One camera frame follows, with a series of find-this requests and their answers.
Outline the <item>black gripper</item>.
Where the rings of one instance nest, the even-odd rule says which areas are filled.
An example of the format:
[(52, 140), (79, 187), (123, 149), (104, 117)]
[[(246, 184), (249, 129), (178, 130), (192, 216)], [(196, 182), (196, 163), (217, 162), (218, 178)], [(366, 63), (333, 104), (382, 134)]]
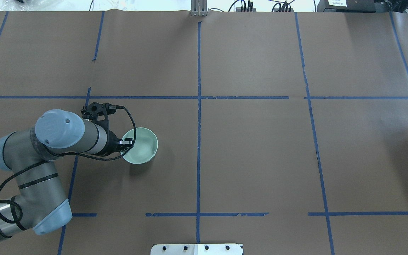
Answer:
[(120, 154), (126, 154), (133, 148), (133, 146), (131, 146), (133, 144), (133, 138), (119, 139), (114, 132), (109, 131), (106, 143), (106, 156), (109, 156), (116, 152), (119, 152)]

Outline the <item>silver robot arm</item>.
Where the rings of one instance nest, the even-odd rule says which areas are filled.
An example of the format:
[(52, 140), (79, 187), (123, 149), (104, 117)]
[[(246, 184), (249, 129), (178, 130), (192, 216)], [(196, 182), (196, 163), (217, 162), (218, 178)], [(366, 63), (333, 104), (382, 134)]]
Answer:
[(0, 184), (0, 242), (21, 231), (49, 234), (68, 224), (73, 213), (55, 161), (76, 155), (97, 161), (122, 158), (136, 138), (118, 138), (108, 116), (124, 106), (91, 103), (77, 114), (46, 111), (26, 130), (0, 138), (0, 169), (12, 173)]

